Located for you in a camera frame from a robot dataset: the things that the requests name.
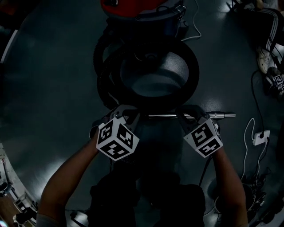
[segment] red cover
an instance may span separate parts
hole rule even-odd
[[[103,10],[123,17],[136,17],[143,10],[155,9],[167,0],[118,0],[118,6],[107,6],[101,0]]]

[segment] metal shaft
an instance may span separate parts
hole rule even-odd
[[[223,119],[227,117],[236,117],[235,113],[227,113],[227,112],[207,112],[211,119]],[[187,119],[194,119],[194,117],[185,114]],[[149,118],[177,118],[175,113],[166,113],[166,114],[149,114]]]

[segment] dark gray floor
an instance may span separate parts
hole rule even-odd
[[[260,118],[252,97],[250,78],[257,69],[255,53],[235,15],[227,14],[225,0],[198,0],[196,25],[199,40],[188,41],[200,67],[196,92],[187,102],[206,111],[233,111],[237,117],[220,121],[225,150],[242,174],[245,146],[243,133],[251,117],[256,131]],[[185,19],[191,23],[196,5],[188,3]],[[25,20],[7,59],[0,137],[16,173],[27,190],[40,199],[42,190],[56,169],[87,140],[93,120],[108,110],[96,91],[92,53],[106,26],[106,16],[97,0],[43,0]],[[195,35],[190,28],[189,35]],[[283,182],[283,165],[276,161],[275,147],[284,119],[283,104],[264,96],[260,76],[254,80],[256,96],[271,130],[268,154],[261,163],[272,170],[265,191],[264,211]],[[252,147],[248,129],[247,174],[254,172],[262,145]],[[182,139],[177,121],[147,122],[138,130],[140,144],[151,142],[160,156],[158,167],[180,174],[182,184],[198,184],[204,164],[201,156]],[[67,208],[87,209],[88,192],[108,173],[109,160],[99,154],[84,174]],[[215,185],[211,163],[203,181],[206,211],[213,207],[210,194]],[[151,226],[158,211],[151,210],[142,197],[135,209],[139,227]],[[216,214],[204,218],[205,226],[215,226]]]

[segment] white sneaker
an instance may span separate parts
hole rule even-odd
[[[257,48],[257,64],[261,72],[267,74],[267,69],[270,63],[270,53],[262,49],[261,47]]]

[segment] power strip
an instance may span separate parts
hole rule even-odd
[[[263,138],[260,137],[261,134],[262,132],[254,134],[254,141],[252,141],[253,145],[257,146],[259,144],[265,143],[267,140],[267,137],[269,137],[270,135],[270,130],[264,131]]]

